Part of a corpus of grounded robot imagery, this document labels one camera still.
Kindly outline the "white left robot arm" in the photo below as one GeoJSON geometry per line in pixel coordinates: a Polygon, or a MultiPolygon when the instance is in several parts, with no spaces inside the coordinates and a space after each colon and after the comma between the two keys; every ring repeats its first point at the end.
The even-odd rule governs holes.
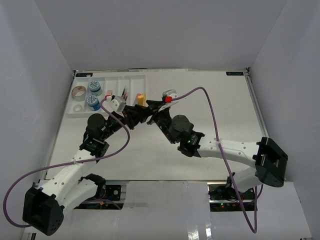
{"type": "Polygon", "coordinates": [[[83,141],[74,157],[58,167],[61,170],[49,181],[25,194],[22,219],[46,236],[53,235],[67,213],[87,199],[105,196],[106,180],[87,172],[106,158],[107,139],[120,129],[132,130],[153,114],[150,107],[125,106],[122,113],[110,112],[108,117],[92,114],[87,120],[83,141]]]}

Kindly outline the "orange capped glue stick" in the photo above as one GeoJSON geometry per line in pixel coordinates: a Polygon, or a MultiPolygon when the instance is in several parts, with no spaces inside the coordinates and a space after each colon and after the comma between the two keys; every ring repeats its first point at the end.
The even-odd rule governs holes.
{"type": "Polygon", "coordinates": [[[137,93],[135,97],[135,103],[134,103],[135,105],[138,104],[139,96],[141,96],[141,94],[137,93]]]}

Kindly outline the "small clear tape roll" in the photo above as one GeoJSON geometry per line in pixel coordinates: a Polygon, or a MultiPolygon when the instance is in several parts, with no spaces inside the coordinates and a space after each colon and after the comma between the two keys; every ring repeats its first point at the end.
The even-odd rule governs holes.
{"type": "Polygon", "coordinates": [[[82,105],[80,105],[80,104],[75,105],[75,106],[73,107],[73,111],[74,111],[75,113],[81,113],[81,112],[83,111],[82,105]]]}

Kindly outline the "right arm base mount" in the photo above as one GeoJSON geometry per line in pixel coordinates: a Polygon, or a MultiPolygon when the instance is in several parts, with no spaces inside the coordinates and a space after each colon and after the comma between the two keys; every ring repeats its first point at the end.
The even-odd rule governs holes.
{"type": "MultiPolygon", "coordinates": [[[[230,177],[226,182],[208,182],[209,206],[212,212],[240,212],[240,201],[236,195],[235,189],[232,188],[230,177]]],[[[259,191],[250,188],[244,193],[239,193],[240,200],[246,211],[254,210],[255,197],[259,198],[262,194],[263,186],[259,191]]]]}

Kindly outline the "yellow highlighter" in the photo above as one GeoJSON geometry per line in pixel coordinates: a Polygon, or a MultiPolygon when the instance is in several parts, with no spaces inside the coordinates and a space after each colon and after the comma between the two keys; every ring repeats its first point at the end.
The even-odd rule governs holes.
{"type": "Polygon", "coordinates": [[[144,106],[145,105],[145,98],[146,98],[145,93],[140,94],[137,98],[137,104],[140,106],[144,106]]]}

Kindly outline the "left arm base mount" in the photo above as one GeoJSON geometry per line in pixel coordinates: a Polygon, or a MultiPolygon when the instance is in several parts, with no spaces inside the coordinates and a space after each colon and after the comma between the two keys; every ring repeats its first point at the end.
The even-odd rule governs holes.
{"type": "Polygon", "coordinates": [[[80,183],[84,180],[87,180],[89,183],[94,183],[94,185],[97,186],[95,195],[87,198],[84,203],[98,200],[119,201],[121,199],[122,186],[120,184],[108,184],[102,176],[93,173],[81,177],[80,183]]]}

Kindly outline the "large clear tape roll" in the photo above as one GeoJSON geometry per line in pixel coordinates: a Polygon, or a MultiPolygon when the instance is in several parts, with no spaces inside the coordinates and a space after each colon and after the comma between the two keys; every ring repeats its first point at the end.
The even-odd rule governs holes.
{"type": "Polygon", "coordinates": [[[86,98],[87,89],[80,85],[76,86],[71,91],[71,96],[76,102],[82,102],[86,98]]]}

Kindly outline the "blue slime jar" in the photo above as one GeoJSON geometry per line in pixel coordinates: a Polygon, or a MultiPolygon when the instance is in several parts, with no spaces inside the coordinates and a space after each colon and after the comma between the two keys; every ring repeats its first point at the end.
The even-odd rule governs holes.
{"type": "Polygon", "coordinates": [[[88,83],[88,89],[94,96],[100,96],[102,94],[102,88],[97,80],[92,80],[88,83]]]}
{"type": "Polygon", "coordinates": [[[91,111],[97,111],[101,108],[100,101],[96,95],[89,95],[85,101],[91,111]]]}

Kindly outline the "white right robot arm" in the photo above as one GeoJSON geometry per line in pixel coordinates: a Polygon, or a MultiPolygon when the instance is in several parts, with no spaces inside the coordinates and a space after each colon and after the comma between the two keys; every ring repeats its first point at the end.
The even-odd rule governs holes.
{"type": "Polygon", "coordinates": [[[258,185],[281,188],[285,182],[288,155],[269,137],[257,142],[216,140],[195,131],[185,115],[170,116],[172,103],[147,100],[152,117],[148,124],[156,124],[171,144],[187,157],[219,158],[247,165],[247,169],[233,175],[234,182],[225,188],[226,195],[236,200],[248,189],[258,185]]]}

